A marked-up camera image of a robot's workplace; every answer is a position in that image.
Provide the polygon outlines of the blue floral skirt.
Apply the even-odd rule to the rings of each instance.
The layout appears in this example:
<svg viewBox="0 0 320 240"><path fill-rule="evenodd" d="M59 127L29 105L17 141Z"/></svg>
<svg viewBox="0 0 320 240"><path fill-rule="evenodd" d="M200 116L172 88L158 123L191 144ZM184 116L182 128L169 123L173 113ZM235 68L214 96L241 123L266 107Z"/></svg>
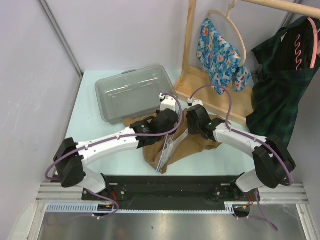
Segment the blue floral skirt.
<svg viewBox="0 0 320 240"><path fill-rule="evenodd" d="M241 65L239 51L225 40L208 18L201 26L196 56L212 84L225 88L232 85L236 93L245 89L251 73Z"/></svg>

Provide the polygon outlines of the tan garment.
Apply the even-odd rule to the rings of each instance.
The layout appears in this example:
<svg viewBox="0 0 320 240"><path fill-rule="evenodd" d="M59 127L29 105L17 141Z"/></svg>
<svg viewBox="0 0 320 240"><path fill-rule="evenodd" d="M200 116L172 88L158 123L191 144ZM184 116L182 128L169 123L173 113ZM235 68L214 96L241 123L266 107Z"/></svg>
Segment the tan garment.
<svg viewBox="0 0 320 240"><path fill-rule="evenodd" d="M186 118L187 110L182 111L182 120L176 132L169 134L169 138L173 138L173 152L170 160L165 165L163 171L167 171L168 165L171 165L181 159L191 155L201 153L204 150L212 150L218 148L221 144L210 139L204 139L200 134L191 135L188 133L188 122ZM136 119L126 118L123 120L125 127L133 127L138 133L150 134L150 116L138 117ZM164 146L165 136L158 137L142 137L138 136L139 146L143 148L143 156L147 162L155 170L158 166L160 155Z"/></svg>

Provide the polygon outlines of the green plaid garment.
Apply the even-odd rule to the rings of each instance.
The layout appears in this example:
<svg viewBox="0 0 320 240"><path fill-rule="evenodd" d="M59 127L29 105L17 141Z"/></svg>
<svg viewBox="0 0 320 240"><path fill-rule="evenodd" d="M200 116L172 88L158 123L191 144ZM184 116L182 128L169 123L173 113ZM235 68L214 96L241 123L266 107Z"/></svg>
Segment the green plaid garment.
<svg viewBox="0 0 320 240"><path fill-rule="evenodd" d="M246 117L246 125L252 134L277 136L285 145L294 131L299 102L320 68L317 53L313 69L296 70L296 30L306 19L298 18L252 49L261 69L252 90L253 113Z"/></svg>

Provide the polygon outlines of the pink plastic hanger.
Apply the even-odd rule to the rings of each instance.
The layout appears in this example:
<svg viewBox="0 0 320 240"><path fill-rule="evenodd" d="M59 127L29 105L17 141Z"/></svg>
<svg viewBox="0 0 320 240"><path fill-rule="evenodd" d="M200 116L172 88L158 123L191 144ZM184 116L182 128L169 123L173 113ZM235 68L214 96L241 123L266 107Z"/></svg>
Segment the pink plastic hanger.
<svg viewBox="0 0 320 240"><path fill-rule="evenodd" d="M294 42L295 69L313 69L318 52L318 33L316 21L307 17L298 26Z"/></svg>

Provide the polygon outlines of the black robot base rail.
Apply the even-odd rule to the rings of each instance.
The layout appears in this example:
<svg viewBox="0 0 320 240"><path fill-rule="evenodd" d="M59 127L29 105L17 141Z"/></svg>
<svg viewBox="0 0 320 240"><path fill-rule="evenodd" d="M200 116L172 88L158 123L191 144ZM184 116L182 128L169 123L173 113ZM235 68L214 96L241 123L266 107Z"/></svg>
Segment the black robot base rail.
<svg viewBox="0 0 320 240"><path fill-rule="evenodd" d="M107 176L107 187L82 203L51 203L48 213L103 219L117 213L217 213L246 217L260 200L258 191L241 192L236 176Z"/></svg>

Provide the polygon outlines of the blue wire hanger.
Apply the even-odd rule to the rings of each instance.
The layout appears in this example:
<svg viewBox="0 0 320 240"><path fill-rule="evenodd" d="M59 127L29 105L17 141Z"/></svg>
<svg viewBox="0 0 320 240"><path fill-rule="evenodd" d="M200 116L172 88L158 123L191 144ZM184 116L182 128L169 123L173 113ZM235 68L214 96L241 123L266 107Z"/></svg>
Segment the blue wire hanger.
<svg viewBox="0 0 320 240"><path fill-rule="evenodd" d="M164 145L163 145L162 151L160 153L159 162L156 167L157 173L163 174L165 165L171 159L171 155L173 154L173 151L174 151L174 145L173 145L174 136L175 135L173 135L171 138L169 138L169 135L167 135L165 138Z"/></svg>

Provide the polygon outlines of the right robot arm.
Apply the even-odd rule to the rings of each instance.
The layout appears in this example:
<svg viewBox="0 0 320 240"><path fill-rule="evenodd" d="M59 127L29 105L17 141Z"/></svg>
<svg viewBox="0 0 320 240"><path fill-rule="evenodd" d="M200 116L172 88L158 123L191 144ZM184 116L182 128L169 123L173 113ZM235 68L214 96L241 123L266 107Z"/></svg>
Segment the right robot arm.
<svg viewBox="0 0 320 240"><path fill-rule="evenodd" d="M263 186L275 189L293 183L290 173L296 164L280 138L256 136L231 127L221 118L211 119L200 104L190 107L186 118L190 135L229 145L253 159L254 170L241 174L230 188L235 200L242 201L251 190Z"/></svg>

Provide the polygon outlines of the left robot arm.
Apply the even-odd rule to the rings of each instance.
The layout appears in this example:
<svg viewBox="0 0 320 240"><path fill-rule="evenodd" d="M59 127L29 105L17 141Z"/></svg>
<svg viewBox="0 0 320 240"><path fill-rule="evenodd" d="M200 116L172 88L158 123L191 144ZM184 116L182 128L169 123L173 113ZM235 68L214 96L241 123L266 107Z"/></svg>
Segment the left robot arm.
<svg viewBox="0 0 320 240"><path fill-rule="evenodd" d="M88 166L109 155L154 145L164 135L173 133L178 122L179 115L167 108L104 138L82 143L76 143L72 137L63 140L54 156L61 186L79 186L93 192L100 200L107 199L111 188L104 175Z"/></svg>

